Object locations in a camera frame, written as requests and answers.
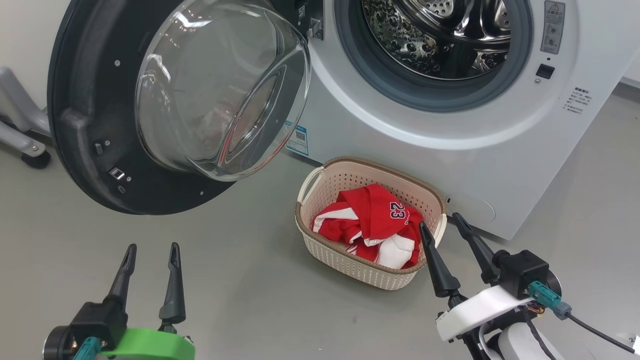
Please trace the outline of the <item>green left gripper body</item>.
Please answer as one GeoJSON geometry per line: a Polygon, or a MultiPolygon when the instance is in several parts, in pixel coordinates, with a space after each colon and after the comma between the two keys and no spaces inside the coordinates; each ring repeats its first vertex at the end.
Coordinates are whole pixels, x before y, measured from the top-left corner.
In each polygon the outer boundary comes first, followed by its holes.
{"type": "Polygon", "coordinates": [[[179,333],[176,325],[159,328],[117,329],[114,344],[96,356],[98,360],[194,360],[195,345],[189,336],[179,333]]]}

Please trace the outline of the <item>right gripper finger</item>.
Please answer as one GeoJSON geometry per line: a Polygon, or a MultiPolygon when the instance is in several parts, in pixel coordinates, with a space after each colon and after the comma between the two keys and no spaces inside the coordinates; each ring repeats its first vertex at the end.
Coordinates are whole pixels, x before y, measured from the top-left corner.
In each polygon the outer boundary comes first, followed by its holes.
{"type": "Polygon", "coordinates": [[[435,246],[435,239],[424,221],[419,223],[423,252],[436,297],[451,298],[460,295],[459,280],[450,272],[435,246]]]}
{"type": "Polygon", "coordinates": [[[470,246],[480,267],[482,282],[490,286],[498,285],[500,271],[493,263],[494,251],[459,212],[453,212],[451,217],[462,239],[470,246]]]}

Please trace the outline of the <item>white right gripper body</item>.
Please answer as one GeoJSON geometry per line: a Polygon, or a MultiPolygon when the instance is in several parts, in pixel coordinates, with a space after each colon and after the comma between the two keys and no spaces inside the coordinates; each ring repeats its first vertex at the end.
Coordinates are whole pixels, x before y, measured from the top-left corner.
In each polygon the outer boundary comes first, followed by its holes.
{"type": "Polygon", "coordinates": [[[435,295],[440,298],[447,297],[449,300],[449,310],[436,319],[439,337],[444,342],[460,337],[466,345],[478,345],[481,342],[479,328],[482,325],[533,301],[530,296],[519,300],[500,285],[465,298],[458,291],[459,287],[435,285],[435,295]]]}

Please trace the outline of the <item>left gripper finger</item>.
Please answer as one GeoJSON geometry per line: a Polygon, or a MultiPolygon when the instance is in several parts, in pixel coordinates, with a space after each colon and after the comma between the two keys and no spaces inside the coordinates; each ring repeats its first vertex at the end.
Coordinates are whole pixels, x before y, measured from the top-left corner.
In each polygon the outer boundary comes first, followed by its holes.
{"type": "Polygon", "coordinates": [[[171,244],[167,268],[169,269],[169,278],[166,295],[158,317],[162,326],[174,326],[186,319],[183,266],[180,246],[176,242],[171,244]]]}
{"type": "Polygon", "coordinates": [[[126,249],[125,255],[119,265],[116,276],[112,282],[103,303],[115,303],[121,309],[126,309],[130,279],[135,271],[137,261],[137,244],[132,243],[126,249]]]}

